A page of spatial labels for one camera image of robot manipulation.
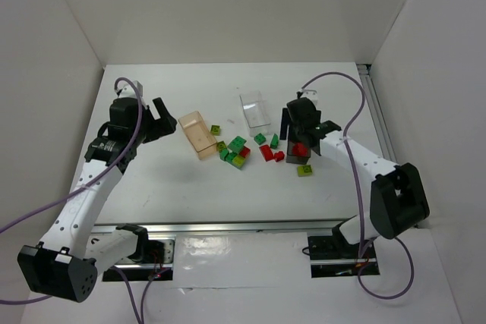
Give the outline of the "green sloped lego brick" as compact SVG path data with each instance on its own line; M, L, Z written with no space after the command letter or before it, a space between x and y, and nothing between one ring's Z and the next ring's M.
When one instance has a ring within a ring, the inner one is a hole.
M270 148L277 149L278 145L279 145L279 136L277 134L274 134L270 141Z

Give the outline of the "green lego brick square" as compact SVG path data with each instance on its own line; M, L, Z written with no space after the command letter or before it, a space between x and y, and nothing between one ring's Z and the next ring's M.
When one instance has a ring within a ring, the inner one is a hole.
M254 141L257 143L258 146L261 146L262 144L266 143L267 139L262 133L259 133L254 136Z

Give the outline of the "red small lego brick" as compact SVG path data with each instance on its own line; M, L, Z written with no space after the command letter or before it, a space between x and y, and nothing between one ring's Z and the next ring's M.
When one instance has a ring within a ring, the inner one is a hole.
M285 153L283 151L278 151L274 154L274 160L276 162L280 162L284 160L284 158L285 158Z

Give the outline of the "red long lego brick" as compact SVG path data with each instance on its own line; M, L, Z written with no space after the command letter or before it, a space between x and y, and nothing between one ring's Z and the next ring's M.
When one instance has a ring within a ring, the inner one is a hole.
M270 146L264 144L259 146L259 150L266 162L269 162L270 160L274 160L274 153L271 150Z

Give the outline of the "lime lego brick small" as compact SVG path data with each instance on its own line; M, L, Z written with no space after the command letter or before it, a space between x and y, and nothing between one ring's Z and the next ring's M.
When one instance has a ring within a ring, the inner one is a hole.
M221 127L217 124L213 124L210 128L210 133L213 136L219 136L221 134Z

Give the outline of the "green four-stud lego brick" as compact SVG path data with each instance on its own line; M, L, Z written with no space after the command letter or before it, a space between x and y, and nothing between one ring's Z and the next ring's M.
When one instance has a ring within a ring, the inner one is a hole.
M236 136L229 144L228 149L234 153L239 154L245 147L246 139L240 136Z

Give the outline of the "lime round-stud lego brick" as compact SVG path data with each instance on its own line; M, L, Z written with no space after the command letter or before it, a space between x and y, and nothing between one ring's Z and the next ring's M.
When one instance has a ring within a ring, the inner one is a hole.
M218 150L219 152L220 152L222 149L225 149L225 148L226 148L226 144L225 144L225 142L224 142L224 141L218 142L218 143L216 144L216 148L217 148L217 150Z

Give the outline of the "green lego brick small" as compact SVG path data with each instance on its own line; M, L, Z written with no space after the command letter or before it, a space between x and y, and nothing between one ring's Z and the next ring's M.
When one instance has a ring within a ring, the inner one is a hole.
M229 149L221 149L219 151L219 157L222 161L228 162L232 164L234 158L237 156L237 153L230 151Z

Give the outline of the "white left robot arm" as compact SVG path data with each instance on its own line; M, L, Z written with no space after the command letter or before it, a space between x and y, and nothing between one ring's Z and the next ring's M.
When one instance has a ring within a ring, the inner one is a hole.
M158 118L133 96L110 105L109 120L87 148L77 183L81 192L68 199L37 245L23 246L17 256L31 291L80 303L111 266L124 258L138 263L147 255L148 232L139 225L119 225L102 240L90 235L139 145L175 132L177 122L163 101L156 98L153 104Z

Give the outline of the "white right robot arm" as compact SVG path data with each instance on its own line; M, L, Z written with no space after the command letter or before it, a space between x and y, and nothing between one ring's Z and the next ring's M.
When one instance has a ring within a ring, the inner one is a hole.
M282 123L293 143L333 160L353 174L358 188L358 214L333 227L330 244L336 254L357 258L377 237L394 239L430 215L418 169L399 165L354 141L307 97L288 102Z

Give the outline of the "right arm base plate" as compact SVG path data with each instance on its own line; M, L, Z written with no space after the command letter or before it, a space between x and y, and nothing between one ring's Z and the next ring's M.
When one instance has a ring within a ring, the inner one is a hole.
M358 257L358 245L339 247L331 236L309 236L301 252L310 259L312 278L337 278L379 275L380 269L374 245Z

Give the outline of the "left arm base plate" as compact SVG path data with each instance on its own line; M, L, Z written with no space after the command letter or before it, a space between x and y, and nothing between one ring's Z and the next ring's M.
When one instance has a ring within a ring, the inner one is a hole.
M130 282L168 282L173 280L175 240L172 238L150 239L141 261L127 257L119 260L115 267L121 270Z

